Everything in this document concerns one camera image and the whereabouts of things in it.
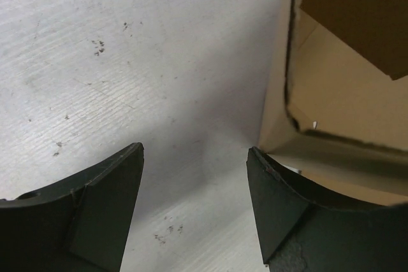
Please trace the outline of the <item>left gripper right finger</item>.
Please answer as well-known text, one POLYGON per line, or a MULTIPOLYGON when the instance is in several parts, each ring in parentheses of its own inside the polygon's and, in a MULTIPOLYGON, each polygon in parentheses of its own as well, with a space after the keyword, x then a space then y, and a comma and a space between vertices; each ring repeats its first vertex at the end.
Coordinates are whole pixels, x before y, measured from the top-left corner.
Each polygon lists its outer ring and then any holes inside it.
POLYGON ((247 175, 263 263, 270 271, 406 271, 407 205, 339 194, 256 147, 247 175))

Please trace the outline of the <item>cardboard box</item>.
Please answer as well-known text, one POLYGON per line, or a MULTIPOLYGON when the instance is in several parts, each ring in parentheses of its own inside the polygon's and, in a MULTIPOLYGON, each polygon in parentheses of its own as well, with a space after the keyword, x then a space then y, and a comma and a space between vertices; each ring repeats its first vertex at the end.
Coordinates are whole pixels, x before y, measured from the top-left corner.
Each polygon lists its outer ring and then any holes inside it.
POLYGON ((407 201, 407 0, 280 0, 259 147, 331 190, 407 201))

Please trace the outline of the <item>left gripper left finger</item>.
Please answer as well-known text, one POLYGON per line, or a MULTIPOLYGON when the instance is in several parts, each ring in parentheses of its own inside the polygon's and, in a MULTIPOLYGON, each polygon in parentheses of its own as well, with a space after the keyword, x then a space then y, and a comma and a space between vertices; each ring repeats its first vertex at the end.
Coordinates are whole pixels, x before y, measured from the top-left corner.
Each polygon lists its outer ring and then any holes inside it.
POLYGON ((1 200, 2 271, 119 271, 143 171, 132 143, 74 175, 1 200))

